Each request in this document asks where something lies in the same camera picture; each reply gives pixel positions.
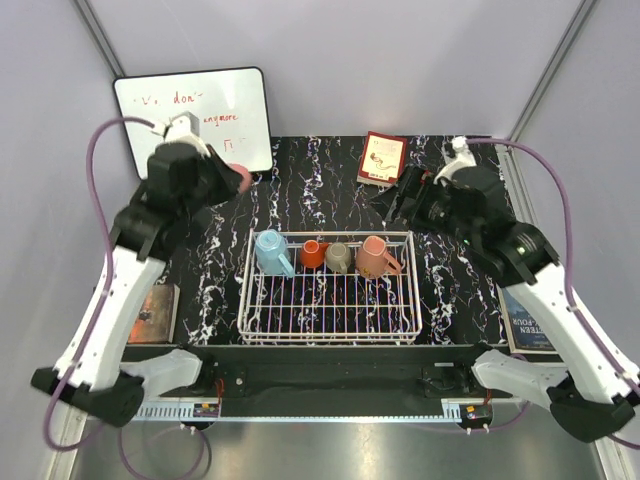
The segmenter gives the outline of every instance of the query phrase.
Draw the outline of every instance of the white wire rack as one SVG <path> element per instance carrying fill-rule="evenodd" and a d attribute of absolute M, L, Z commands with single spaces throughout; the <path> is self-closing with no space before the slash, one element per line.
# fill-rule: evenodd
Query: white wire rack
<path fill-rule="evenodd" d="M 281 232 L 289 244 L 293 278 L 264 275 L 256 262 L 251 231 L 240 297 L 238 330 L 249 344 L 409 344 L 422 330 L 415 247 L 411 232 Z M 369 235 L 387 241 L 403 266 L 401 275 L 375 280 L 354 266 Z M 352 253 L 345 275 L 326 265 L 308 269 L 298 261 L 307 240 L 342 242 Z"/>

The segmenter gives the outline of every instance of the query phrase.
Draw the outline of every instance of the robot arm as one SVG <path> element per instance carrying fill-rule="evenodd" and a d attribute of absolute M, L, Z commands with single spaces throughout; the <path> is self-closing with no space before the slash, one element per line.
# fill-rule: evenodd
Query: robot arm
<path fill-rule="evenodd" d="M 185 113 L 169 125 L 155 125 L 154 133 L 164 141 L 149 157 L 147 179 L 114 220 L 113 282 L 83 354 L 73 361 L 103 295 L 106 262 L 71 343 L 54 367 L 36 370 L 31 379 L 32 386 L 51 395 L 74 366 L 60 399 L 116 427 L 127 424 L 146 398 L 179 387 L 197 393 L 214 385 L 215 359 L 191 347 L 120 366 L 140 307 L 187 236 L 192 216 L 205 206 L 231 199 L 250 183 L 246 170 L 227 166 L 197 136 L 197 124 L 193 115 Z"/>
<path fill-rule="evenodd" d="M 472 263 L 505 288 L 535 318 L 566 367 L 533 365 L 483 348 L 471 365 L 478 383 L 547 410 L 571 435 L 591 442 L 634 416 L 637 395 L 589 337 L 570 307 L 558 255 L 533 225 L 516 221 L 497 174 L 476 165 L 466 139 L 451 144 L 454 160 L 437 174 L 408 167 L 372 202 L 386 219 L 401 216 L 412 230 L 463 241 Z M 638 382 L 638 366 L 611 341 L 574 293 L 588 324 Z"/>

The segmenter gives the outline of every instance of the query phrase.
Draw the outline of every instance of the metal floor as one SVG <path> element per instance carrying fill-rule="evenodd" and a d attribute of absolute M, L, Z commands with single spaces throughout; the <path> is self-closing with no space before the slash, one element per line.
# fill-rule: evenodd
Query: metal floor
<path fill-rule="evenodd" d="M 496 405 L 496 424 L 515 412 Z M 149 444 L 163 422 L 125 427 L 125 451 L 142 474 L 180 477 L 193 464 L 199 440 L 175 431 Z M 433 427 L 454 430 L 452 425 Z M 206 480 L 580 480 L 604 479 L 595 448 L 558 427 L 548 412 L 530 408 L 506 431 L 439 434 L 405 424 L 234 424 L 206 431 L 213 450 Z M 132 477 L 118 458 L 116 431 L 105 429 L 78 452 L 71 478 L 114 480 Z"/>

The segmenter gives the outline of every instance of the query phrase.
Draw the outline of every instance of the white wall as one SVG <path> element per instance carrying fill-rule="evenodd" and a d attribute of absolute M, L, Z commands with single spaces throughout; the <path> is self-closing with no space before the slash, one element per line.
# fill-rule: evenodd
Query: white wall
<path fill-rule="evenodd" d="M 84 155 L 92 130 L 117 109 L 71 2 L 3 2 L 0 44 L 0 476 L 31 480 L 43 478 L 49 452 L 47 397 L 29 381 L 69 342 L 99 275 Z M 106 137 L 97 179 L 112 217 L 135 175 L 122 135 Z"/>
<path fill-rule="evenodd" d="M 256 65 L 274 135 L 507 135 L 579 0 L 91 0 L 128 75 Z"/>
<path fill-rule="evenodd" d="M 640 3 L 600 2 L 522 141 L 559 170 L 574 217 L 575 284 L 640 363 Z M 543 231 L 564 252 L 560 199 L 519 157 Z M 640 420 L 625 437 L 640 443 Z M 635 454 L 640 471 L 640 454 Z"/>

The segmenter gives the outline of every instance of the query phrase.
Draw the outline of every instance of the blue mug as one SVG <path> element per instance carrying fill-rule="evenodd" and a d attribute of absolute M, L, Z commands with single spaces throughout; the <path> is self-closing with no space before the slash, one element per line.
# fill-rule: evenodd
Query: blue mug
<path fill-rule="evenodd" d="M 293 277 L 295 274 L 287 240 L 275 230 L 265 230 L 258 234 L 256 258 L 260 270 L 265 275 L 284 274 Z"/>

